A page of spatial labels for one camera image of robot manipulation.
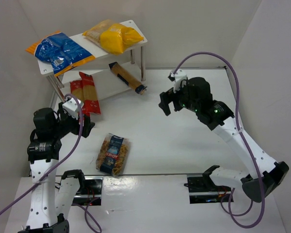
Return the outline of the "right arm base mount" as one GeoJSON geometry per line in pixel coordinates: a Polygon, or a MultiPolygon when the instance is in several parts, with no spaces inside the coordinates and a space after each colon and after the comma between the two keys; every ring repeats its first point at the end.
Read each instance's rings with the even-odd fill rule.
{"type": "Polygon", "coordinates": [[[228,202],[231,188],[217,186],[210,180],[210,175],[218,168],[218,165],[214,165],[204,173],[187,175],[184,186],[188,189],[190,204],[228,202]]]}

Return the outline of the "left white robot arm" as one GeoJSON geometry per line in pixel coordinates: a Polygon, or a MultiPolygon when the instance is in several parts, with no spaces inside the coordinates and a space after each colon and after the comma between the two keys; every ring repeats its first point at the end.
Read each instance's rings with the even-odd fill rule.
{"type": "Polygon", "coordinates": [[[55,188],[56,170],[60,164],[61,139],[68,133],[87,137],[94,127],[78,107],[60,107],[57,112],[42,108],[34,112],[35,129],[27,148],[32,172],[31,207],[24,233],[67,233],[68,214],[76,192],[83,188],[84,174],[80,169],[68,170],[55,188]]]}

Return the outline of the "yellow macaroni bag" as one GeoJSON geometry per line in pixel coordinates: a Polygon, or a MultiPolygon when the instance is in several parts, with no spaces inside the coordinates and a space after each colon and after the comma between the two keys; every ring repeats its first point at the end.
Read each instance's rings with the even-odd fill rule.
{"type": "Polygon", "coordinates": [[[134,28],[110,19],[86,30],[82,36],[113,55],[123,54],[126,49],[144,39],[134,28]]]}

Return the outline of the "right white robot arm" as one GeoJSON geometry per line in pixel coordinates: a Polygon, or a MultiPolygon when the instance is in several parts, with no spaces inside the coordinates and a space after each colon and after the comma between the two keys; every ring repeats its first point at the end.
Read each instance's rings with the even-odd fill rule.
{"type": "Polygon", "coordinates": [[[213,99],[210,84],[204,78],[169,76],[169,79],[174,86],[160,94],[159,107],[165,115],[171,113],[169,103],[173,103],[175,111],[194,112],[201,123],[230,146],[247,168],[237,171],[213,165],[202,174],[206,187],[240,188],[250,200],[261,203],[281,184],[289,166],[269,156],[242,126],[236,124],[232,110],[222,101],[213,99]]]}

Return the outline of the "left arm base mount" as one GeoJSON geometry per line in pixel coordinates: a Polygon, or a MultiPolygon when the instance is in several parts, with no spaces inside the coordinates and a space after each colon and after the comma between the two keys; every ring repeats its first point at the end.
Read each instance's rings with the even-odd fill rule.
{"type": "Polygon", "coordinates": [[[81,206],[101,205],[102,199],[102,177],[63,175],[55,179],[56,201],[59,204],[66,202],[75,203],[81,206]]]}

